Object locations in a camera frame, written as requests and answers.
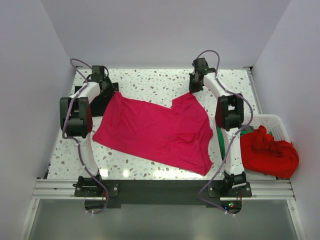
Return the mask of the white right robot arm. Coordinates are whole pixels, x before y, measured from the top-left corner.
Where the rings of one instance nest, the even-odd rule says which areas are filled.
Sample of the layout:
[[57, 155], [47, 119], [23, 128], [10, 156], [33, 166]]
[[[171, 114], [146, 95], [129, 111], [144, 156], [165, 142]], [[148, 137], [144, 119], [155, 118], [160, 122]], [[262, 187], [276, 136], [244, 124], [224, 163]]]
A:
[[244, 98], [222, 85], [217, 78], [217, 69], [209, 67], [204, 57], [193, 62], [189, 74], [189, 91], [197, 93], [207, 87], [217, 100], [214, 126], [219, 128], [225, 147], [223, 192], [235, 196], [247, 183], [241, 153], [241, 131], [244, 122]]

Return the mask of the magenta t shirt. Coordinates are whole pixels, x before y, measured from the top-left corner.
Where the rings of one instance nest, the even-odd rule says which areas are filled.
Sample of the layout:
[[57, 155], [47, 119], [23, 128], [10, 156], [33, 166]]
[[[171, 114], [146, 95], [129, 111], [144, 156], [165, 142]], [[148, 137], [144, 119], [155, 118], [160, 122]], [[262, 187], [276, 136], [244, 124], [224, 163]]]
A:
[[212, 137], [209, 116], [191, 93], [165, 107], [116, 92], [92, 139], [126, 154], [205, 176], [212, 167]]

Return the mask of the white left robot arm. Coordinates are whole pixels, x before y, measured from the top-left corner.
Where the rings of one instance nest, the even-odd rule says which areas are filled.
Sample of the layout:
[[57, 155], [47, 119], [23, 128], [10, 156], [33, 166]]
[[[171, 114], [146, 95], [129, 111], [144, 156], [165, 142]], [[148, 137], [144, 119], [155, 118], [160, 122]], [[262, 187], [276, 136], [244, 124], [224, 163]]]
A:
[[112, 83], [106, 66], [93, 65], [91, 74], [75, 88], [74, 94], [59, 100], [62, 138], [75, 141], [83, 168], [81, 177], [93, 178], [85, 188], [92, 196], [99, 196], [104, 190], [91, 144], [93, 118], [103, 116], [118, 86], [118, 83]]

